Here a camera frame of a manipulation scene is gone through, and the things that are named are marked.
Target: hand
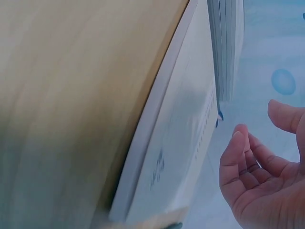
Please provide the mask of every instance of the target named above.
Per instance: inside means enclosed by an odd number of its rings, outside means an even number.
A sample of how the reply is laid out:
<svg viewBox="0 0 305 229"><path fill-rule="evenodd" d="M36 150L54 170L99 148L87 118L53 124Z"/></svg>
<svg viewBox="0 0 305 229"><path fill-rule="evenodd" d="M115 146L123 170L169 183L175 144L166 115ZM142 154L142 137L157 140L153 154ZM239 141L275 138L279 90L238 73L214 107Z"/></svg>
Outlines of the hand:
<svg viewBox="0 0 305 229"><path fill-rule="evenodd" d="M268 115L296 134L300 163L275 156L238 125L220 159L220 189L244 229L304 229L305 108L271 100Z"/></svg>

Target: wooden table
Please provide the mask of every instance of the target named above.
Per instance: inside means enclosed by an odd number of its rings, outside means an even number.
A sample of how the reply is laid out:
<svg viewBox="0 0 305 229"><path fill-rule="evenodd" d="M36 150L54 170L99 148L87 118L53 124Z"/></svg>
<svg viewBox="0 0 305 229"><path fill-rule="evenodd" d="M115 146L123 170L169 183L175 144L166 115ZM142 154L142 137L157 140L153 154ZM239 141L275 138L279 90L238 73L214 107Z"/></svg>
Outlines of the wooden table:
<svg viewBox="0 0 305 229"><path fill-rule="evenodd" d="M109 207L187 2L0 2L0 228L87 229Z"/></svg>

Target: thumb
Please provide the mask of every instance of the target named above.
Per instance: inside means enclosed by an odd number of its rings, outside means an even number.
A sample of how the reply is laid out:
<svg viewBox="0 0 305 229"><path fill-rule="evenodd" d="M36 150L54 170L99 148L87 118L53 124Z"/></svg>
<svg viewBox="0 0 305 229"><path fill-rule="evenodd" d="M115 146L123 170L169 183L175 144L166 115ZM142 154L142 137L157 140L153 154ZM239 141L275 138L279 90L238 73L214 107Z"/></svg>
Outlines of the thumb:
<svg viewBox="0 0 305 229"><path fill-rule="evenodd" d="M300 172L305 175L305 115L300 118L296 130L296 143L300 152Z"/></svg>
<svg viewBox="0 0 305 229"><path fill-rule="evenodd" d="M293 107L270 100L268 104L268 115L273 124L290 133L296 133L301 117L305 114L305 108Z"/></svg>

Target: blue circle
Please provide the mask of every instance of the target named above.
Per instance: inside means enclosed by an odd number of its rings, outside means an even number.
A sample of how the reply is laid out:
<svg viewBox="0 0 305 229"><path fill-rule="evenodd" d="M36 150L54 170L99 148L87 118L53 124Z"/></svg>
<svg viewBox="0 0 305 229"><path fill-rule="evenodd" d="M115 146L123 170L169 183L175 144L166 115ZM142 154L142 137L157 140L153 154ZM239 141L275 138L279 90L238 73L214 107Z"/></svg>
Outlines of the blue circle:
<svg viewBox="0 0 305 229"><path fill-rule="evenodd" d="M271 78L273 88L282 95L292 95L295 92L295 79L286 69L277 69Z"/></svg>

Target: stack of paper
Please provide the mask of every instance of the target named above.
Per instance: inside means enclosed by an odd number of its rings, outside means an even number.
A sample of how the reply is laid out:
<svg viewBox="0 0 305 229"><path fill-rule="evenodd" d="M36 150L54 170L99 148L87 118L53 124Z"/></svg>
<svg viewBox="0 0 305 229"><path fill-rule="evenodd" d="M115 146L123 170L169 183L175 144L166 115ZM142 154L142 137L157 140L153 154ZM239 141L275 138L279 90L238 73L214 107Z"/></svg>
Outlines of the stack of paper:
<svg viewBox="0 0 305 229"><path fill-rule="evenodd" d="M207 2L191 0L139 121L111 220L134 224L190 203L217 119L213 66Z"/></svg>
<svg viewBox="0 0 305 229"><path fill-rule="evenodd" d="M217 93L230 101L244 40L244 0L208 1Z"/></svg>

